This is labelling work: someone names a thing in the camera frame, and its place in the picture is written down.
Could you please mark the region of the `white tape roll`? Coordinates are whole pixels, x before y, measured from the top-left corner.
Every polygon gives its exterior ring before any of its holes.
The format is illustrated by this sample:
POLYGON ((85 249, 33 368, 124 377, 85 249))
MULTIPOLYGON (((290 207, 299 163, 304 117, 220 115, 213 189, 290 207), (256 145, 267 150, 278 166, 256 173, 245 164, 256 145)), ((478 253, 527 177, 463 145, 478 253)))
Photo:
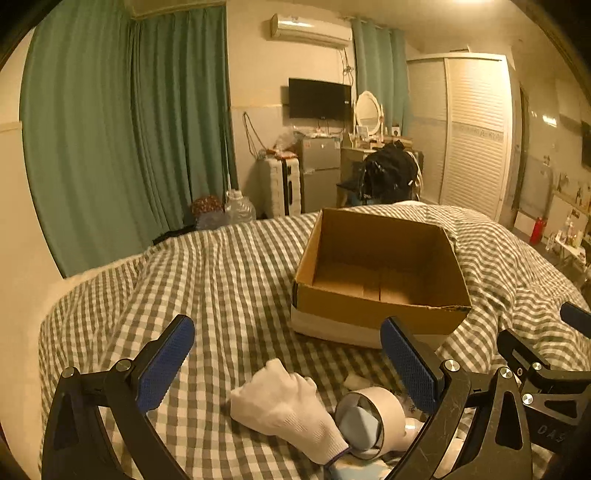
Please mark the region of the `white tape roll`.
POLYGON ((353 456, 362 460, 406 452, 424 426, 407 415, 399 396, 382 387, 346 394, 335 408, 335 424, 353 456))

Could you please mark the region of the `blue tissue pack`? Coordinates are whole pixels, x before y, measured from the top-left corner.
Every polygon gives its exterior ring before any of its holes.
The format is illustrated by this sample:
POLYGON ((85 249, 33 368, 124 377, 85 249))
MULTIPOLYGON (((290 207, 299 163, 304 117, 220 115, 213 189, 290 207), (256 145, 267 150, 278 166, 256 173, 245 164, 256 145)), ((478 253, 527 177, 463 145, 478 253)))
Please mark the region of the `blue tissue pack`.
POLYGON ((339 458, 325 471, 332 480, 382 480, 392 471, 382 460, 365 461, 346 455, 339 458))

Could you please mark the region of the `white knit glove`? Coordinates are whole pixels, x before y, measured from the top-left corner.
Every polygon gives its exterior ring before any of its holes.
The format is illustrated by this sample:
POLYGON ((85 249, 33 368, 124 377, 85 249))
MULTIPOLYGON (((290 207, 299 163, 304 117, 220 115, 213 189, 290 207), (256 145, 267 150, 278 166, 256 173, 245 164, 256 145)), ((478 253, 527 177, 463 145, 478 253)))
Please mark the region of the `white knit glove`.
POLYGON ((349 451, 314 380, 287 372, 277 358, 230 391, 229 412, 236 422, 286 441, 318 465, 329 465, 349 451))

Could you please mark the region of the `red fire extinguisher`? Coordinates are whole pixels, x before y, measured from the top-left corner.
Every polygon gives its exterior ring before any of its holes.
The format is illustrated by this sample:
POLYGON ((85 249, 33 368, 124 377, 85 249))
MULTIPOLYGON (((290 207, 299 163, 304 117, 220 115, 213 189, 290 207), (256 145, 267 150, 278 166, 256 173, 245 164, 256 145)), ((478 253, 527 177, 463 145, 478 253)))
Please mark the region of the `red fire extinguisher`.
POLYGON ((538 217, 534 223, 534 227, 532 229, 532 233, 529 239, 529 244, 532 246, 538 245, 542 238, 543 233, 546 227, 546 219, 543 217, 538 217))

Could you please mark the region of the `open cardboard box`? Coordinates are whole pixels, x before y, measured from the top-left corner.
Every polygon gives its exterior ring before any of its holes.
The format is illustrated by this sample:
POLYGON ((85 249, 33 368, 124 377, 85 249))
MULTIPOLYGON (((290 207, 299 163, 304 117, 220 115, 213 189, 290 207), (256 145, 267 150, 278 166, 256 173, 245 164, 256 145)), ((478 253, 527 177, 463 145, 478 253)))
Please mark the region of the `open cardboard box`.
POLYGON ((294 332, 377 349, 396 317, 438 348, 472 309, 439 211, 417 201, 322 210, 294 276, 294 332))

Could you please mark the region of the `grey white checkered bedspread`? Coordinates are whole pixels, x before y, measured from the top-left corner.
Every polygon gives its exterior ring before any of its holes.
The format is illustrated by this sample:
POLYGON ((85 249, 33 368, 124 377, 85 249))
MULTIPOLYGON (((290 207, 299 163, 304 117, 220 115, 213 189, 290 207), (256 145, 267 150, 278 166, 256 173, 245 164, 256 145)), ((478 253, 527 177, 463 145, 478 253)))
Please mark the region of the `grey white checkered bedspread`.
MULTIPOLYGON (((512 329, 551 366, 584 371, 590 342, 559 315, 582 305, 575 286, 532 247, 475 211, 452 206, 381 205, 377 215, 444 228, 467 282, 472 309, 440 347, 474 372, 503 364, 499 331, 512 329)), ((314 340, 290 329, 291 283, 315 215, 258 221, 169 239, 109 268, 62 297, 39 334, 41 408, 48 411, 62 371, 100 372, 134 357, 178 314, 195 342, 160 407, 149 416, 194 479, 320 479, 322 468, 283 440, 233 422, 228 396, 267 360, 317 383, 334 407, 346 376, 397 383, 372 349, 314 340)))

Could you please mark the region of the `black clothes pile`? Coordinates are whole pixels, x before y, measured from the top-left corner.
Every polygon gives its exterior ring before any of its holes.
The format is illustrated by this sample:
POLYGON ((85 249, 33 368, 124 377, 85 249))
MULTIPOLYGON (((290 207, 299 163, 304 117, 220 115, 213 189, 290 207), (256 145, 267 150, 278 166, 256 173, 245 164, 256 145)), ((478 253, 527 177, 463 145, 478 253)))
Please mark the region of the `black clothes pile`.
POLYGON ((388 143, 363 160, 358 190, 363 201, 381 204, 418 201, 421 192, 420 164, 403 142, 388 143))

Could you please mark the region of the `white louvered wardrobe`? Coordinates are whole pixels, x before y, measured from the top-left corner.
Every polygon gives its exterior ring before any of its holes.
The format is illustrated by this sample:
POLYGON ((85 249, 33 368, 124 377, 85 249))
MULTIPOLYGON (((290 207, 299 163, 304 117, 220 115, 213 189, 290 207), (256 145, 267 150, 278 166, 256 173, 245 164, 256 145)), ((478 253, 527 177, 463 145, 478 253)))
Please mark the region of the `white louvered wardrobe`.
POLYGON ((443 53, 407 61, 421 198, 501 219, 514 150, 514 95, 504 55, 443 53))

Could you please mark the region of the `brown patterned bag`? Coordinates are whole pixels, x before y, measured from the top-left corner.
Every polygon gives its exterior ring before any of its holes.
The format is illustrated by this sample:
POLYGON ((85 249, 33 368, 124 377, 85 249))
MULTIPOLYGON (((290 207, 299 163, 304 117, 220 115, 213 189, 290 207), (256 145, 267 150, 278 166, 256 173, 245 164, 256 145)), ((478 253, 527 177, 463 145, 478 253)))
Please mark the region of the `brown patterned bag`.
POLYGON ((223 204, 215 195, 207 195, 197 198, 190 204, 190 212, 195 221, 198 221, 202 215, 223 211, 223 204))

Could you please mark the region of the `clear water jug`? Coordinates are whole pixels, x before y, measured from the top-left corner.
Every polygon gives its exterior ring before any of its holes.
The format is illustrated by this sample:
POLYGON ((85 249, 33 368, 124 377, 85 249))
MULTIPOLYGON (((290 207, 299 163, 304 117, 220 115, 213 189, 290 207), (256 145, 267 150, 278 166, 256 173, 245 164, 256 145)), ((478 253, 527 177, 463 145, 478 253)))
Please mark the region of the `clear water jug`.
POLYGON ((256 221, 256 208, 240 190, 225 192, 224 211, 229 225, 256 221))

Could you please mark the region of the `silver mini fridge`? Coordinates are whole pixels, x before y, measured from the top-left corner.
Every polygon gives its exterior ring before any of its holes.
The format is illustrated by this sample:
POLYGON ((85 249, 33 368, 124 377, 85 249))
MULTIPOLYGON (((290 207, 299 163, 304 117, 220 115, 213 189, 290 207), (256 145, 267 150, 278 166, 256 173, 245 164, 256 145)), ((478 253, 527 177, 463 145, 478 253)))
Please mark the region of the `silver mini fridge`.
POLYGON ((341 178, 341 141, 334 137, 301 137, 297 143, 297 158, 304 213, 334 208, 341 178))

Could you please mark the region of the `white oval vanity mirror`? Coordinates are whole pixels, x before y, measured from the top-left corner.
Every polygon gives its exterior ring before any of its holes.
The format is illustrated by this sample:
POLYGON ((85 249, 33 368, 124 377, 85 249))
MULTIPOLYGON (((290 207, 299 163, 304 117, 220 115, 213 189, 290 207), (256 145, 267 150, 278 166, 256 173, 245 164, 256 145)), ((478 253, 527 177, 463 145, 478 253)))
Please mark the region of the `white oval vanity mirror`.
POLYGON ((355 114, 356 128, 361 134, 370 137, 381 133, 384 121, 383 108, 371 91, 366 90, 359 95, 355 114))

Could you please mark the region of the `white suitcase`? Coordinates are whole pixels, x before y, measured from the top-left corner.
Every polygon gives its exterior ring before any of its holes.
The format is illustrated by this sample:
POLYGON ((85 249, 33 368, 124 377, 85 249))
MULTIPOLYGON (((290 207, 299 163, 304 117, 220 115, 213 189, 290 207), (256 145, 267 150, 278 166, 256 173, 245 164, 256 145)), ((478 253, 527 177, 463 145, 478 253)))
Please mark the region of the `white suitcase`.
POLYGON ((267 218, 301 215, 301 176, 297 157, 259 161, 263 213, 267 218))

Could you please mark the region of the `narrow green curtain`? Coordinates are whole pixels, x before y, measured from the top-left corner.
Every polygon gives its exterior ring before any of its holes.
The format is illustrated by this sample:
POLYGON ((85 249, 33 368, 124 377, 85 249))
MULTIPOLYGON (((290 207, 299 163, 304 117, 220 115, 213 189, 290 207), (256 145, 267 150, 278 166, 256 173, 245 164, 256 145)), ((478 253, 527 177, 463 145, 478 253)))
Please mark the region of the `narrow green curtain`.
POLYGON ((385 125, 407 132, 411 119, 405 33, 353 18, 356 90, 370 91, 384 107, 385 125))

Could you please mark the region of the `large green curtain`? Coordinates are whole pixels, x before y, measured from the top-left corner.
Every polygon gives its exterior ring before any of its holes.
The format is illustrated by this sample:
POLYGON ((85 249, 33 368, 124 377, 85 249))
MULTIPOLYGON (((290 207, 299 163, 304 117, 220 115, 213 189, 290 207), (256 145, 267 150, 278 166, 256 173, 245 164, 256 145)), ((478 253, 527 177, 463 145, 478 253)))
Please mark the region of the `large green curtain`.
POLYGON ((119 1, 59 3, 35 29, 20 118, 61 275, 143 251, 238 183, 225 6, 135 20, 119 1))

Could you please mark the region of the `white air conditioner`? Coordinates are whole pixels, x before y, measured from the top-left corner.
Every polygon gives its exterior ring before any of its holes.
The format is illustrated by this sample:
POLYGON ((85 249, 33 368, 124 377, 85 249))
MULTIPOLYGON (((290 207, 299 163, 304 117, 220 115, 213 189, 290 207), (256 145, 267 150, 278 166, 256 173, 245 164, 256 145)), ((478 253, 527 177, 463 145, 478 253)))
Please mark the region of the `white air conditioner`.
POLYGON ((276 40, 346 48, 353 41, 351 28, 339 24, 274 14, 270 18, 270 37, 276 40))

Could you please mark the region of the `black wall television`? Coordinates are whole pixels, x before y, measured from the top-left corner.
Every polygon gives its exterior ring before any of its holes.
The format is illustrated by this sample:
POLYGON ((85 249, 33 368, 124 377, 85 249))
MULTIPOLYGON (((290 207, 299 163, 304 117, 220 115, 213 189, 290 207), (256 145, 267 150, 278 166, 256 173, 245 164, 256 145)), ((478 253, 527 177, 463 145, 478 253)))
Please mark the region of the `black wall television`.
POLYGON ((348 122, 352 116, 352 87, 310 79, 288 79, 290 118, 348 122))

